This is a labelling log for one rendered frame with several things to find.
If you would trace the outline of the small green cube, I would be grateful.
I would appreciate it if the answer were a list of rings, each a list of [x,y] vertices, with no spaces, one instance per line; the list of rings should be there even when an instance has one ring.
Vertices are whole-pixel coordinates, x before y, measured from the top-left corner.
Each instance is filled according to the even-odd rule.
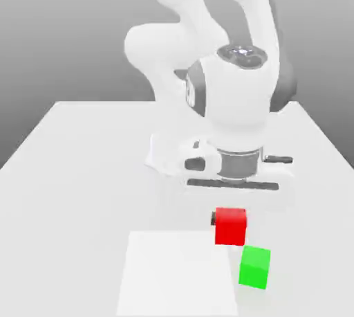
[[[245,245],[239,266],[239,284],[265,290],[268,284],[271,251]]]

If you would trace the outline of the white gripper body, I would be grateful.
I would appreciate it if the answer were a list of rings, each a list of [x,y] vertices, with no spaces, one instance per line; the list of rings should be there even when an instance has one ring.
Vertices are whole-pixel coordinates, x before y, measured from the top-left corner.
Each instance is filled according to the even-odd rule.
[[[283,204],[286,202],[286,184],[266,177],[241,180],[190,178],[183,184],[181,199]]]

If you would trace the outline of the small red cube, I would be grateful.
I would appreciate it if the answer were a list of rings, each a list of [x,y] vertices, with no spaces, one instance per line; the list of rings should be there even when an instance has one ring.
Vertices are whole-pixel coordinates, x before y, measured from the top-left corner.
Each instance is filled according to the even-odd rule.
[[[216,208],[215,244],[243,246],[248,219],[244,208]]]

